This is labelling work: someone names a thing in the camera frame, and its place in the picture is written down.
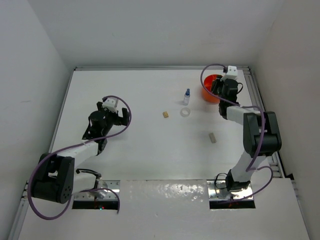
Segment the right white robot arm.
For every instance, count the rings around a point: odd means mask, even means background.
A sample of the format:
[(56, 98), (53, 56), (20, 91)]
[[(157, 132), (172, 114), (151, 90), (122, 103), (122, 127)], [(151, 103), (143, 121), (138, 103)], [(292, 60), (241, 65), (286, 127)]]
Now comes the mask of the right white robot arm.
[(244, 152), (225, 178), (226, 189), (230, 192), (247, 188), (259, 165), (282, 147), (276, 113), (263, 111), (257, 106), (240, 106), (237, 102), (239, 84), (234, 79), (223, 79), (218, 75), (210, 89), (220, 100), (219, 114), (242, 125)]

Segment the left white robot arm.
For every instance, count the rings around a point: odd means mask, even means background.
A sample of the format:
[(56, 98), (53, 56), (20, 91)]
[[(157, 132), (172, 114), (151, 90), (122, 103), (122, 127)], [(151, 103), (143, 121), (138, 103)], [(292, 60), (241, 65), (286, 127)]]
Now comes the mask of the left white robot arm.
[(96, 105), (97, 109), (88, 116), (88, 125), (81, 143), (41, 155), (29, 180), (29, 198), (59, 204), (69, 201), (74, 193), (75, 175), (81, 173), (78, 166), (104, 151), (108, 138), (111, 137), (109, 132), (112, 127), (128, 128), (132, 120), (128, 105), (121, 109), (121, 114), (115, 98), (99, 101)]

